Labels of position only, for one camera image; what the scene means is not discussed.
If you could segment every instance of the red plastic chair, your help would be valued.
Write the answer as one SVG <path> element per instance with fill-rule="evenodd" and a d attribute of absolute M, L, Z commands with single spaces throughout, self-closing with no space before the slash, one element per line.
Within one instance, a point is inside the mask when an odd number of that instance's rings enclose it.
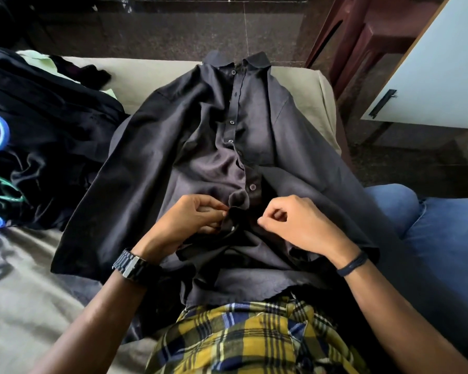
<path fill-rule="evenodd" d="M 364 60 L 370 70 L 385 54 L 404 54 L 437 11 L 435 2 L 334 0 L 305 63 L 310 68 L 343 23 L 343 36 L 329 72 L 336 98 Z"/>

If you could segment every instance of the blue jeans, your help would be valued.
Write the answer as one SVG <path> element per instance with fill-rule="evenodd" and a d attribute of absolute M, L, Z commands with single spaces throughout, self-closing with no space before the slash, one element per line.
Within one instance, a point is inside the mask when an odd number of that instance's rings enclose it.
<path fill-rule="evenodd" d="M 451 301 L 455 305 L 468 310 L 468 199 L 418 201 L 411 189 L 399 184 L 372 186 L 366 192 L 391 220 L 410 253 L 424 264 L 424 270 L 454 295 Z M 424 316 L 443 330 L 439 316 L 445 310 L 438 311 Z M 458 316 L 468 320 L 468 313 L 454 317 Z M 468 323 L 462 329 L 441 333 L 468 358 Z"/>

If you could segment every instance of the plaid shirt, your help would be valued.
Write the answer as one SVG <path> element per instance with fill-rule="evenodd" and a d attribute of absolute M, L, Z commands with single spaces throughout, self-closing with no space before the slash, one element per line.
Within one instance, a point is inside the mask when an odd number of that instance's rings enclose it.
<path fill-rule="evenodd" d="M 186 308 L 158 341 L 146 374 L 191 371 L 369 373 L 327 319 L 289 297 Z"/>

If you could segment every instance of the person's left hand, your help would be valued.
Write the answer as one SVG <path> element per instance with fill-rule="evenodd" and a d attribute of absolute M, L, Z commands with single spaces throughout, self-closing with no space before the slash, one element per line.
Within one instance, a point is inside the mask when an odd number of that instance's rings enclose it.
<path fill-rule="evenodd" d="M 132 253 L 159 264 L 194 233 L 217 232 L 228 210 L 209 195 L 183 195 L 140 239 Z"/>

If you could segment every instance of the wristband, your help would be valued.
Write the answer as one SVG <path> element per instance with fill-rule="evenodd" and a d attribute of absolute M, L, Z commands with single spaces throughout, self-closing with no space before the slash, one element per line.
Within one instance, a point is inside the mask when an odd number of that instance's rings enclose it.
<path fill-rule="evenodd" d="M 364 265 L 367 259 L 368 259 L 367 253 L 364 251 L 361 251 L 354 260 L 352 260 L 348 265 L 344 266 L 343 268 L 336 270 L 336 272 L 341 277 L 345 277 L 349 275 L 350 273 L 352 273 L 355 268 L 358 268 L 359 266 Z"/>

